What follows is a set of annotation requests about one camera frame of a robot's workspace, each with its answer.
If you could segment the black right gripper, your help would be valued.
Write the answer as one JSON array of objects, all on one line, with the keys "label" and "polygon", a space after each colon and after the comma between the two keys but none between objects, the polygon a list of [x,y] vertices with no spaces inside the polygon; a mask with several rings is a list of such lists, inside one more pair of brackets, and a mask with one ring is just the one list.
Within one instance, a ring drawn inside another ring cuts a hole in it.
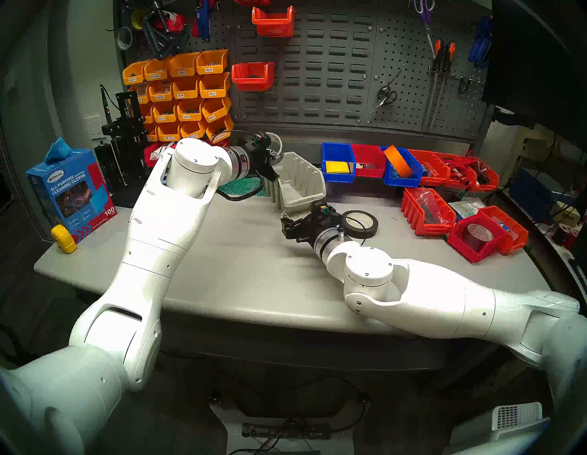
[{"label": "black right gripper", "polygon": [[314,244],[319,234],[330,228],[337,228],[341,222],[342,216],[339,213],[310,213],[297,220],[292,219],[285,211],[281,214],[283,236],[298,243]]}]

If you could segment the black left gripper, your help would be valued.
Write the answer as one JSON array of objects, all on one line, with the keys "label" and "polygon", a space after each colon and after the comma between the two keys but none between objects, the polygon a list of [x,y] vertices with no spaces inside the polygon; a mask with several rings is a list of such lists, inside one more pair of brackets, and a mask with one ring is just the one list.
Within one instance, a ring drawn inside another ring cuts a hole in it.
[{"label": "black left gripper", "polygon": [[248,177],[262,177],[269,182],[275,182],[279,175],[271,163],[278,163],[278,151],[273,149],[248,150]]}]

